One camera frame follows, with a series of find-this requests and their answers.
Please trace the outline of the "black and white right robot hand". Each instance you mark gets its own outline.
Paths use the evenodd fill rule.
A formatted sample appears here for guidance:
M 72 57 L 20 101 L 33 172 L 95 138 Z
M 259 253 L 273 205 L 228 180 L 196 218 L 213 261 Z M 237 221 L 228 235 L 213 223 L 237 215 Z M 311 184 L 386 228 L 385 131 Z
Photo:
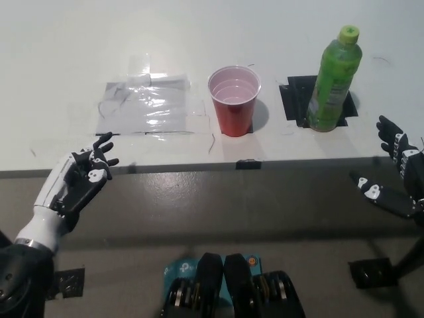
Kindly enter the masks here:
M 423 226 L 423 152 L 409 142 L 407 134 L 381 115 L 376 123 L 383 151 L 394 163 L 405 191 L 388 186 L 351 171 L 349 176 L 361 194 L 372 204 L 402 219 L 412 219 Z

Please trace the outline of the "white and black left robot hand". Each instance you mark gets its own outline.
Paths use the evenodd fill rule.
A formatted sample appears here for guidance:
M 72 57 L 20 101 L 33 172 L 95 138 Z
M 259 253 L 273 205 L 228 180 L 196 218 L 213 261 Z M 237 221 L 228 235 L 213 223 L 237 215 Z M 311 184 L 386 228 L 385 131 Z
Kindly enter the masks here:
M 112 179 L 110 167 L 119 163 L 117 158 L 108 160 L 105 157 L 114 146 L 112 136 L 113 133 L 107 132 L 91 146 L 61 158 L 42 186 L 34 211 L 58 217 L 66 230 L 72 232 L 82 209 Z

